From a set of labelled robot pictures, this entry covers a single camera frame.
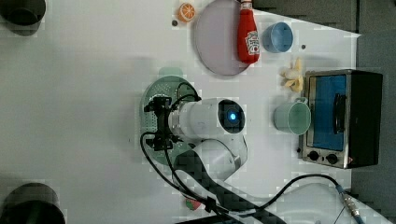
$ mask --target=toaster oven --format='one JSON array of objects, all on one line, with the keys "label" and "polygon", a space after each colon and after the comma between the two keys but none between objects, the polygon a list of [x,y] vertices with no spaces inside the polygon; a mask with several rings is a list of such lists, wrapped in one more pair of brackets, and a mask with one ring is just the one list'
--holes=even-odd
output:
[{"label": "toaster oven", "polygon": [[303,160],[343,169],[378,164],[382,75],[312,71],[305,84],[312,121]]}]

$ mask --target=green plate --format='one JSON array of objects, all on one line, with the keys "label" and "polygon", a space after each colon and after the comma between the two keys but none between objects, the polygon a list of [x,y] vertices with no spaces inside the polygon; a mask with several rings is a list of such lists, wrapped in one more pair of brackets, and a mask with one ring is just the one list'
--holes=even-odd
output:
[{"label": "green plate", "polygon": [[[182,78],[182,72],[179,68],[163,68],[160,70],[160,78],[152,83],[143,95],[140,104],[140,132],[156,132],[157,131],[157,117],[154,115],[154,112],[144,112],[145,105],[148,105],[149,102],[156,96],[166,96],[172,98],[172,103],[176,101],[180,96],[186,94],[194,94],[194,89],[190,88],[187,85],[182,85],[180,87],[179,93],[177,95],[177,87],[180,83],[188,81]],[[147,135],[145,139],[153,138],[154,135]],[[168,162],[165,158],[165,153],[163,151],[154,151],[153,148],[149,147],[144,143],[145,150],[150,155],[152,159],[163,164],[168,165]],[[169,150],[169,157],[171,162],[174,161],[177,155],[190,150],[191,148],[184,142],[179,142],[174,144],[174,148]]]}]

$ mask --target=ketchup label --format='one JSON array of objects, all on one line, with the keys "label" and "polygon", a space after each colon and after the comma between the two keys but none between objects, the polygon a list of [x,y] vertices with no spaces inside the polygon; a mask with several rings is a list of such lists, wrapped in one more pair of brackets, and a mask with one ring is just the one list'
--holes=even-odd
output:
[{"label": "ketchup label", "polygon": [[251,2],[243,2],[242,4],[241,4],[241,10],[243,10],[243,9],[252,9],[253,8],[253,5],[251,4]]},{"label": "ketchup label", "polygon": [[257,31],[247,33],[247,52],[249,55],[260,54],[260,41]]}]

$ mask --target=oven knob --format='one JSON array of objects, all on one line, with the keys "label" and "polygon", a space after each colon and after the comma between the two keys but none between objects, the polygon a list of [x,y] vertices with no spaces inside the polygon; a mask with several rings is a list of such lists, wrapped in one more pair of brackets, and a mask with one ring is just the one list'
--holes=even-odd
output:
[{"label": "oven knob", "polygon": [[319,158],[319,154],[316,151],[311,151],[308,154],[309,159],[311,159],[311,161],[317,161]]},{"label": "oven knob", "polygon": [[329,164],[334,165],[338,162],[338,158],[334,154],[330,154],[329,156],[326,157],[326,160],[329,162]]}]

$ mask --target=ketchup bottle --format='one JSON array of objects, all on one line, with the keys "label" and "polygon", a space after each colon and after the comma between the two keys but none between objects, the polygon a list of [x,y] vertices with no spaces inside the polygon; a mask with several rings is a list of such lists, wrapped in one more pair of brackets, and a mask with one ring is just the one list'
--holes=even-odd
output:
[{"label": "ketchup bottle", "polygon": [[257,62],[260,58],[260,41],[251,0],[242,0],[237,39],[239,60],[248,64]]}]

